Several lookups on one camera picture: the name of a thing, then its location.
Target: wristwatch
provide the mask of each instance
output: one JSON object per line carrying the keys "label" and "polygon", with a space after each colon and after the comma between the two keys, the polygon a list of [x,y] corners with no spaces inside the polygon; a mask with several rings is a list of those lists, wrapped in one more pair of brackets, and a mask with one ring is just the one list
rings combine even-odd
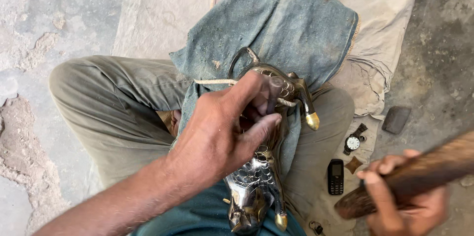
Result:
{"label": "wristwatch", "polygon": [[344,153],[345,155],[349,155],[352,151],[356,150],[360,146],[360,134],[362,132],[366,131],[367,127],[363,124],[360,123],[360,126],[357,128],[357,130],[349,135],[346,139],[346,144],[344,145]]}

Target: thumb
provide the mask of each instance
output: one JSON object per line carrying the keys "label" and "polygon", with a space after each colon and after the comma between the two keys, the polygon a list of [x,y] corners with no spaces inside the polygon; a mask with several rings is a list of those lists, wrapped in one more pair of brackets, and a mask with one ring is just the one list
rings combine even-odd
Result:
{"label": "thumb", "polygon": [[382,226],[393,234],[405,235],[405,223],[398,212],[395,199],[385,181],[376,172],[366,172],[365,188],[375,203]]}
{"label": "thumb", "polygon": [[235,152],[239,157],[251,158],[258,146],[273,132],[281,122],[279,113],[266,115],[258,120],[249,130],[239,135]]}

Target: phone screen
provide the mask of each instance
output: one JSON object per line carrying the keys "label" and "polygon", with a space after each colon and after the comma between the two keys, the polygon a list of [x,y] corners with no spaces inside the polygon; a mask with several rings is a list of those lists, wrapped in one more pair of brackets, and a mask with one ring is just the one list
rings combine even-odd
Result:
{"label": "phone screen", "polygon": [[332,175],[340,176],[341,175],[342,165],[332,165]]}

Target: teal shirt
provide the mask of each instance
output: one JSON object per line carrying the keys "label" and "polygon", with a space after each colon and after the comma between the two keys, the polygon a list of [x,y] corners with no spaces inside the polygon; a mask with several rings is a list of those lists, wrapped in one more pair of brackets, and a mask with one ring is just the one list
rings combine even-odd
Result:
{"label": "teal shirt", "polygon": [[[157,216],[137,228],[131,236],[233,236],[227,218],[229,205],[222,201],[228,198],[223,181],[202,191],[192,199]],[[288,212],[288,226],[281,232],[275,225],[275,211],[269,209],[260,236],[305,236],[294,216]]]}

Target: gray whetstone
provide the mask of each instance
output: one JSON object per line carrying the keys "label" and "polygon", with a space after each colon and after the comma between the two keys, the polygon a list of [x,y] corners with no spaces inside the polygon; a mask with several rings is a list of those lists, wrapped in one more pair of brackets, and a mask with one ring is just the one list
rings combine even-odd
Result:
{"label": "gray whetstone", "polygon": [[405,126],[411,111],[411,107],[393,106],[388,110],[387,117],[382,124],[382,129],[393,134],[399,134]]}

